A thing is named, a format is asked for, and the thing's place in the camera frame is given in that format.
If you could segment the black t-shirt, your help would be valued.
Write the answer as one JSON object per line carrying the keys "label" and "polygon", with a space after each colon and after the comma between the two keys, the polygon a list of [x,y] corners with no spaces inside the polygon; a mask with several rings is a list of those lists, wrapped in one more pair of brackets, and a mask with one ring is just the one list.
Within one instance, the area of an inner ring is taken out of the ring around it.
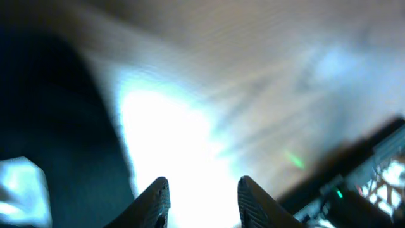
{"label": "black t-shirt", "polygon": [[83,59],[62,38],[1,29],[1,158],[45,173],[55,227],[103,227],[133,202],[122,146]]}

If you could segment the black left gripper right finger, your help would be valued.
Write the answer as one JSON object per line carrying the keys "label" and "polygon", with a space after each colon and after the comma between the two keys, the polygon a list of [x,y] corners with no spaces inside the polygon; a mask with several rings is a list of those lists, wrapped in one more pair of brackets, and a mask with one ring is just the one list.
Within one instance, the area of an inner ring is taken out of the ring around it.
{"label": "black left gripper right finger", "polygon": [[242,228],[303,228],[251,177],[242,176],[237,186]]}

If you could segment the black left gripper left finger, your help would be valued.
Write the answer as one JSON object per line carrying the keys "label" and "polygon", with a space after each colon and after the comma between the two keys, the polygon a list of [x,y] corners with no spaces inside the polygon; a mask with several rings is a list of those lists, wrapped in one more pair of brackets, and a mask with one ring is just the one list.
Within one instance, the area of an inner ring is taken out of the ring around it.
{"label": "black left gripper left finger", "polygon": [[170,207],[168,180],[158,177],[104,228],[167,228]]}

